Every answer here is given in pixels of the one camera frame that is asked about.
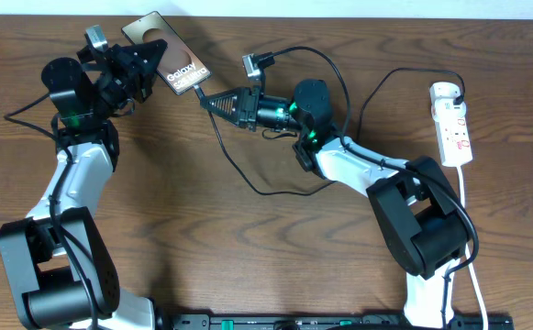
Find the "white power strip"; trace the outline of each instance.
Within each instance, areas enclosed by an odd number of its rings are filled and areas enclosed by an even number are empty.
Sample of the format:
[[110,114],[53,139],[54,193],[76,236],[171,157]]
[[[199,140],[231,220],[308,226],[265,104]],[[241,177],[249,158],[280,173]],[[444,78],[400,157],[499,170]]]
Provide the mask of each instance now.
[[460,88],[451,82],[436,82],[429,89],[431,115],[438,132],[441,164],[461,166],[472,160],[470,136],[466,126],[466,103],[454,104]]

